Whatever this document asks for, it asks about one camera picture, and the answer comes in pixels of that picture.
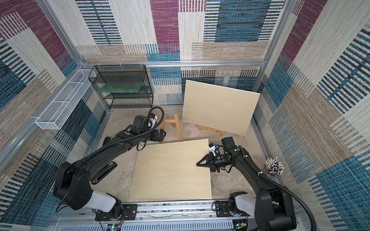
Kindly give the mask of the light wooden board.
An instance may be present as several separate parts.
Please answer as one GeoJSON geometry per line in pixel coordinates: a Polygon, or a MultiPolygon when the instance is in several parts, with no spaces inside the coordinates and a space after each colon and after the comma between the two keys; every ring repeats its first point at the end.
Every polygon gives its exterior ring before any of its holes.
{"type": "Polygon", "coordinates": [[[129,197],[211,199],[210,171],[196,166],[208,153],[208,139],[147,146],[138,152],[129,197]]]}
{"type": "Polygon", "coordinates": [[[246,135],[260,94],[187,80],[182,120],[246,135]]]}

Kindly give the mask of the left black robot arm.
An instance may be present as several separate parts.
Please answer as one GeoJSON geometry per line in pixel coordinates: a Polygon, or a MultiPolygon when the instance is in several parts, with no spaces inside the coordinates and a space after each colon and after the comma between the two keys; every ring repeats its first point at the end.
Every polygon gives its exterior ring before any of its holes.
{"type": "Polygon", "coordinates": [[[121,219],[124,214],[121,200],[108,193],[94,191],[91,184],[111,172],[107,166],[119,155],[140,143],[162,142],[166,133],[157,127],[164,117],[162,115],[158,119],[152,112],[147,116],[136,116],[132,125],[112,139],[106,138],[100,149],[74,163],[61,164],[56,173],[53,195],[73,210],[90,208],[109,220],[121,219]]]}

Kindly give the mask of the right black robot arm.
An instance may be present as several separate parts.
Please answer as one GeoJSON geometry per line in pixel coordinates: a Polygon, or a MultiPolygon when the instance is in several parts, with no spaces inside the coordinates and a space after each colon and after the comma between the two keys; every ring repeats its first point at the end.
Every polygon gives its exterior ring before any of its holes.
{"type": "Polygon", "coordinates": [[[221,143],[222,154],[210,151],[196,166],[207,167],[210,172],[220,172],[227,166],[236,168],[252,187],[255,197],[244,191],[232,193],[227,204],[216,204],[216,211],[234,217],[249,215],[261,231],[294,230],[297,221],[292,196],[267,178],[246,149],[235,145],[232,137],[223,138],[221,143]]]}

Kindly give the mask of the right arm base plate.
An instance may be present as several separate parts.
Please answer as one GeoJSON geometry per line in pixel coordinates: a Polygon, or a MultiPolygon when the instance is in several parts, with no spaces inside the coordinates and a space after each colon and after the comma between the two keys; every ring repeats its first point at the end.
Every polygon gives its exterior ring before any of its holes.
{"type": "Polygon", "coordinates": [[[216,200],[212,204],[212,210],[217,217],[240,217],[240,213],[233,212],[227,201],[216,200]]]}

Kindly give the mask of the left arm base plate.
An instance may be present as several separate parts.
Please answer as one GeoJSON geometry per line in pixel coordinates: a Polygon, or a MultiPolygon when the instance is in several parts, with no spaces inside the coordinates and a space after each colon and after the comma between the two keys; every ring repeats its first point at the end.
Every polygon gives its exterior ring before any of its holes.
{"type": "Polygon", "coordinates": [[[98,211],[95,221],[135,220],[138,204],[123,204],[113,208],[110,212],[98,211]]]}

